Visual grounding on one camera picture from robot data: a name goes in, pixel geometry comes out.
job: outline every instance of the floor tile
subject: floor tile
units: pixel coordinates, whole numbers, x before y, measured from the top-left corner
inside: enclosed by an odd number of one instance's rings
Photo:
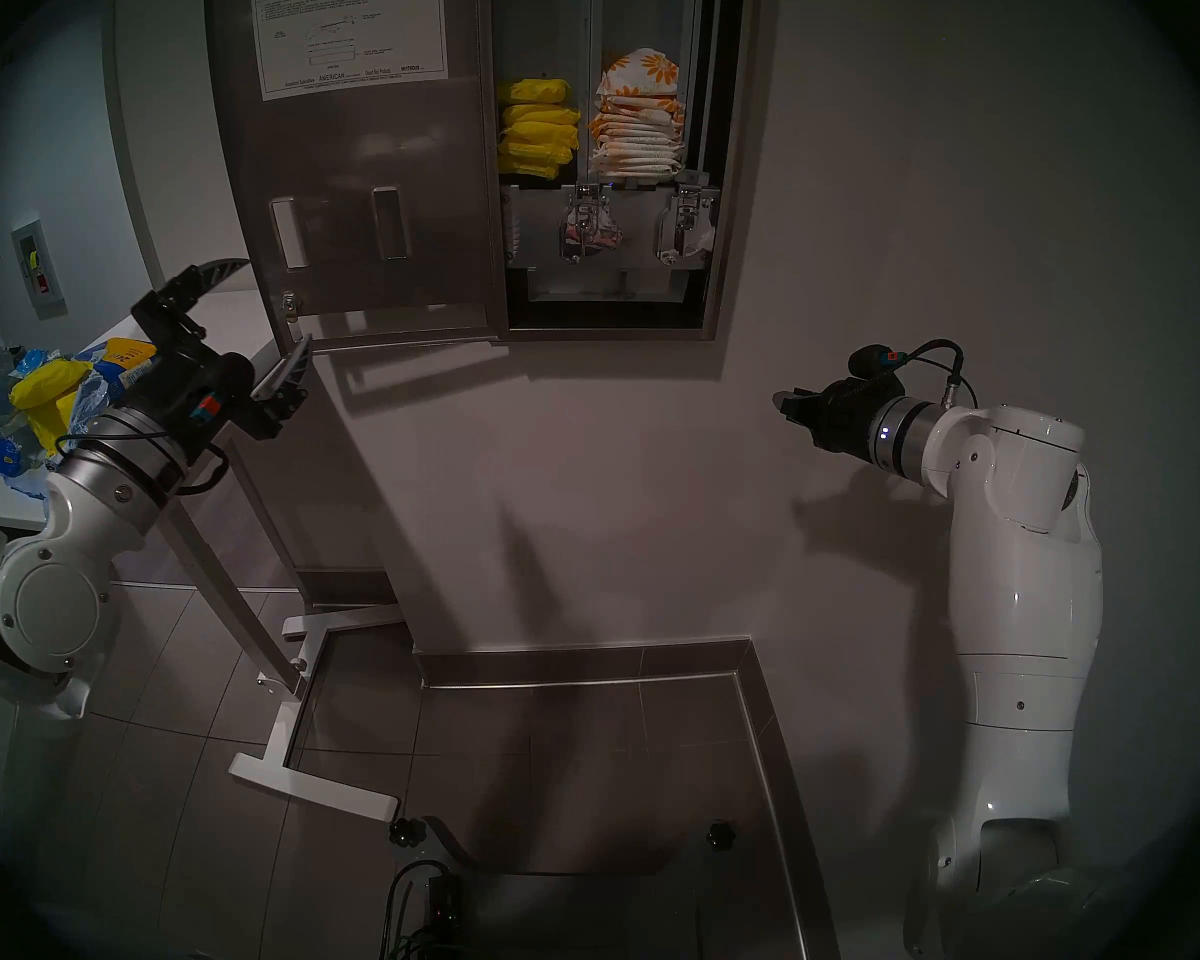
[[[290,642],[280,632],[287,618],[302,616],[304,612],[302,595],[294,592],[274,592],[266,595],[266,601],[258,612],[258,619],[289,659],[298,655],[302,641]],[[272,695],[258,685],[258,668],[248,654],[241,652],[236,658],[232,679],[218,702],[217,715],[209,734],[221,740],[265,744],[271,736],[271,726],[275,724],[278,708],[280,695]]]
[[[764,786],[749,743],[698,744],[648,752],[650,811],[668,839],[701,840],[716,820],[770,827]]]
[[[90,692],[88,708],[127,722],[138,708],[150,671],[193,592],[114,586],[120,629],[110,659]]]
[[[648,797],[648,752],[534,750],[530,770],[535,874],[654,874],[678,848]]]
[[[257,612],[266,595],[251,592],[244,599]],[[208,736],[239,655],[235,638],[197,592],[150,672],[133,721]]]
[[[481,756],[529,752],[535,719],[529,691],[425,689],[414,751]]]
[[[553,685],[521,691],[529,752],[534,755],[646,746],[638,685]]]
[[[401,796],[409,758],[307,750],[299,768],[331,781]],[[386,827],[322,805],[292,802],[280,836],[262,960],[378,955],[386,890],[395,875]]]
[[[124,740],[125,722],[86,714],[72,770],[44,827],[37,853],[36,896],[66,906],[86,905],[85,865],[98,804]]]
[[[106,919],[154,928],[168,854],[204,740],[130,725],[110,767],[92,828],[85,877]]]
[[[403,626],[331,634],[319,658],[319,690],[307,749],[407,754],[418,732],[422,680]]]
[[[216,960],[253,960],[288,799],[228,773],[254,744],[208,740],[168,860],[160,928]]]
[[[748,738],[732,674],[642,680],[640,697],[650,749],[739,743]]]
[[[415,755],[406,816],[436,816],[463,856],[484,870],[528,869],[534,845],[526,755]]]

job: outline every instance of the orange floral pad wrapper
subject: orange floral pad wrapper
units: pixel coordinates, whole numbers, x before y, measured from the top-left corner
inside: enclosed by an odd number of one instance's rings
[[[679,68],[654,48],[640,48],[614,61],[596,90],[599,96],[673,96]]]

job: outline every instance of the black knob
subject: black knob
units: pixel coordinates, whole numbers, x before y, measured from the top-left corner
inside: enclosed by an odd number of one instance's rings
[[[427,826],[421,818],[397,818],[388,827],[386,836],[396,846],[413,848],[427,839]]]
[[[712,828],[706,830],[706,841],[712,845],[712,848],[716,852],[724,852],[733,847],[733,841],[738,839],[738,834],[733,832],[733,827],[727,822],[713,822]]]

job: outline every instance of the dispensing slot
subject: dispensing slot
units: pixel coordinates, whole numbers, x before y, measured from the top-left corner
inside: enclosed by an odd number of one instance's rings
[[[383,186],[373,190],[373,220],[378,224],[378,252],[384,262],[408,258],[409,228],[401,208],[401,190]]]
[[[298,221],[298,208],[294,205],[293,196],[271,199],[271,220],[275,222],[276,240],[280,240],[280,250],[284,254],[284,265],[294,268],[306,268],[307,247],[302,244],[302,228]]]

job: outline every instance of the cable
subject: cable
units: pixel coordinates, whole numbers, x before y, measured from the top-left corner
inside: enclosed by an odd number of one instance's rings
[[[232,470],[232,461],[223,452],[221,446],[214,443],[208,443],[204,444],[204,449],[214,455],[221,463],[214,468],[214,474],[209,475],[209,480],[198,485],[182,485],[182,487],[178,488],[179,496],[203,496],[212,487],[216,487],[217,482],[226,478],[226,473]]]
[[[409,910],[409,893],[410,892],[413,892],[413,882],[412,881],[408,884],[404,886],[404,893],[401,894],[401,917],[398,917],[398,919],[395,920],[395,936],[391,937],[391,953],[392,954],[401,948],[401,941],[404,937],[404,914]],[[390,914],[388,914],[386,918],[388,918],[388,922],[390,922],[390,919],[391,919]]]
[[[98,437],[91,432],[64,432],[61,437],[54,440],[54,450],[61,455],[62,454],[62,440],[150,440],[155,442],[161,437],[168,437],[174,439],[174,434],[170,432],[114,432],[113,434],[107,434],[106,437]]]
[[[916,358],[914,356],[910,356],[910,358],[907,356],[907,361],[908,362],[910,361],[920,361],[920,364],[930,364],[934,367],[941,367],[943,371],[947,372],[947,374],[950,374],[950,368],[947,367],[947,365],[938,364],[937,361],[930,361],[930,359],[928,359],[926,356],[922,356],[922,358],[920,356],[916,356]],[[971,384],[968,384],[968,379],[966,377],[964,377],[962,374],[960,377],[960,384],[962,384],[965,388],[968,389],[968,397],[971,397],[971,400],[974,400],[974,408],[978,408],[978,394],[977,394],[977,391],[974,391],[974,386],[972,386]]]
[[[92,434],[91,432],[64,432],[61,437],[54,440],[54,450],[62,455],[62,442],[64,440],[148,440],[155,443],[161,437],[168,437],[170,440],[176,439],[170,432],[113,432],[106,437],[100,437],[98,434]],[[184,485],[178,488],[179,496],[200,496],[206,493],[212,487],[217,486],[217,482],[226,478],[226,473],[232,470],[232,461],[222,451],[217,444],[204,444],[204,449],[214,455],[221,463],[214,468],[214,474],[209,475],[209,480],[203,481],[198,485]]]
[[[440,874],[449,874],[449,868],[438,860],[414,860],[412,864],[406,864],[400,870],[395,871],[395,877],[391,880],[391,887],[386,892],[386,916],[383,918],[383,944],[378,948],[378,960],[386,960],[386,938],[391,930],[391,906],[395,902],[395,889],[400,887],[401,877],[404,877],[410,870],[420,866],[433,866]]]

